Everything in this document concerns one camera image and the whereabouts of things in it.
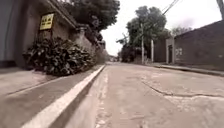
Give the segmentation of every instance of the sky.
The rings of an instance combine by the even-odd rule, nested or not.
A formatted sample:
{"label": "sky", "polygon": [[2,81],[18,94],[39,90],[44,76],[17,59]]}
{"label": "sky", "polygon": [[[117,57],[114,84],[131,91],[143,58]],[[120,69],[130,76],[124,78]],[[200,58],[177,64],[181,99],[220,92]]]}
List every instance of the sky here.
{"label": "sky", "polygon": [[[102,31],[106,41],[106,50],[110,55],[117,55],[122,46],[116,40],[123,38],[127,33],[126,24],[136,17],[135,10],[140,6],[158,7],[163,10],[173,0],[119,0],[120,11],[117,23]],[[167,14],[166,28],[191,27],[199,28],[221,20],[216,0],[180,0]]]}

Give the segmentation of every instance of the utility pole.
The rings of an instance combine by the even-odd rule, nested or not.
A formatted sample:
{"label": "utility pole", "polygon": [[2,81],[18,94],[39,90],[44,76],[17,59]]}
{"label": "utility pole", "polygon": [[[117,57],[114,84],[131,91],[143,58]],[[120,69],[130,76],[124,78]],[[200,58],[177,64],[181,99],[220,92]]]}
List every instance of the utility pole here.
{"label": "utility pole", "polygon": [[145,48],[144,48],[144,25],[141,24],[142,28],[142,64],[145,64]]}
{"label": "utility pole", "polygon": [[224,20],[224,4],[223,4],[223,0],[216,0],[219,6],[219,10],[221,12],[222,15],[222,20]]}
{"label": "utility pole", "polygon": [[151,61],[154,62],[154,41],[151,39]]}

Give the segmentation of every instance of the green bush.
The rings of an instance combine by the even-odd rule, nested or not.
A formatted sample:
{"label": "green bush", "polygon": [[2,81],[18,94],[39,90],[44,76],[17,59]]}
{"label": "green bush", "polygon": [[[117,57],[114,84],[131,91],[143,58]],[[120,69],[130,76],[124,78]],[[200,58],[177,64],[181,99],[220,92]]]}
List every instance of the green bush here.
{"label": "green bush", "polygon": [[29,68],[54,76],[73,75],[94,64],[89,53],[61,38],[37,40],[23,56]]}

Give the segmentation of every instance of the sign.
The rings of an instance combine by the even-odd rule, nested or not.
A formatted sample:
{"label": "sign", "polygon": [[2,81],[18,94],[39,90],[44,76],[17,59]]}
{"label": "sign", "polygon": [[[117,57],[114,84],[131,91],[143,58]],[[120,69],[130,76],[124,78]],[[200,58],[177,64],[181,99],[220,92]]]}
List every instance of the sign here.
{"label": "sign", "polygon": [[54,19],[54,14],[47,14],[42,16],[40,30],[51,29]]}

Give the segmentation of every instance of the street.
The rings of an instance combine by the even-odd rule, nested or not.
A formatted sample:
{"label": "street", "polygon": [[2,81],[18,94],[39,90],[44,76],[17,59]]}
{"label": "street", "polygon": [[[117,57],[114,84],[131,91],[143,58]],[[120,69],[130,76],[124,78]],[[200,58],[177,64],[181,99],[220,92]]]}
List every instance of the street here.
{"label": "street", "polygon": [[111,63],[93,88],[97,85],[99,101],[89,107],[97,111],[95,128],[224,127],[222,77]]}

